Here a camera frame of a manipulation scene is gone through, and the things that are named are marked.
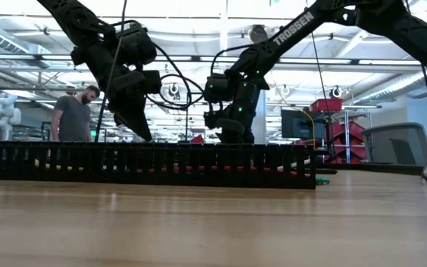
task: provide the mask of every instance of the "humanoid robot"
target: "humanoid robot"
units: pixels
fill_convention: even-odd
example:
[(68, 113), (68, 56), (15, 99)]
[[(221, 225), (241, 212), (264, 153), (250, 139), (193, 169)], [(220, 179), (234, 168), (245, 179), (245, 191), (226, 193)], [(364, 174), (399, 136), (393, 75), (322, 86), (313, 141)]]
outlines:
[(0, 93), (0, 141), (8, 141), (13, 125), (21, 123), (21, 111), (14, 107), (17, 96)]

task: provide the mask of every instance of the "black robotic arm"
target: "black robotic arm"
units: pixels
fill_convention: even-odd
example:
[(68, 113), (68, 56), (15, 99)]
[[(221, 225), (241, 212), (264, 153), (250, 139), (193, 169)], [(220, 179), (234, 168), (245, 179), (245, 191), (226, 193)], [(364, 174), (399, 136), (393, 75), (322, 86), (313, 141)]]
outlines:
[[(152, 139), (144, 109), (146, 94), (159, 93), (159, 71), (144, 70), (156, 59), (155, 44), (147, 30), (136, 21), (126, 21), (130, 27), (123, 31), (117, 61), (115, 52), (120, 33), (115, 26), (100, 20), (77, 0), (38, 0), (57, 21), (75, 48), (71, 53), (73, 63), (86, 63), (90, 72), (107, 94), (108, 108), (115, 114), (115, 122), (128, 126), (144, 140)], [(110, 88), (107, 88), (111, 68), (114, 67)]]
[(224, 110), (204, 115), (209, 128), (222, 129), (222, 142), (254, 142), (251, 124), (259, 92), (269, 89), (264, 75), (282, 54), (325, 22), (355, 25), (385, 36), (427, 67), (427, 23), (409, 14), (402, 0), (316, 0), (269, 40), (243, 51), (224, 74), (208, 77), (205, 99), (232, 102)]

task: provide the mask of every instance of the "wooden table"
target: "wooden table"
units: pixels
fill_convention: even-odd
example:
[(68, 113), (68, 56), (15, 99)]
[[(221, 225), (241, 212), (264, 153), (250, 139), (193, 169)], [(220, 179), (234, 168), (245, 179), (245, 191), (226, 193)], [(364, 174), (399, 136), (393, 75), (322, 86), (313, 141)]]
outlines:
[(6, 266), (423, 267), (427, 185), (346, 171), (316, 191), (0, 181)]

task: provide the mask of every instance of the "chair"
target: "chair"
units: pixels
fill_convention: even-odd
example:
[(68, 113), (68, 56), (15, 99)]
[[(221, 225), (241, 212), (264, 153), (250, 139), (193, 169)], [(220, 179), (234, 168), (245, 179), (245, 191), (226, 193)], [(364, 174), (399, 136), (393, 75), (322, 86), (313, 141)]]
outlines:
[(427, 137), (418, 123), (397, 123), (362, 131), (370, 163), (419, 165), (427, 163)]

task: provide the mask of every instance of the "monitor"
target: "monitor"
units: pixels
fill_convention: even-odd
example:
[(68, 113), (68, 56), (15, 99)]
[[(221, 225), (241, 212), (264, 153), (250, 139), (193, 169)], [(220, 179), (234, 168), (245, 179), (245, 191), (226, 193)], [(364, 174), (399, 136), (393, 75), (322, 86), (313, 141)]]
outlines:
[[(304, 111), (314, 120), (316, 139), (325, 139), (325, 117), (321, 112)], [(281, 110), (282, 138), (313, 139), (312, 124), (302, 111)]]

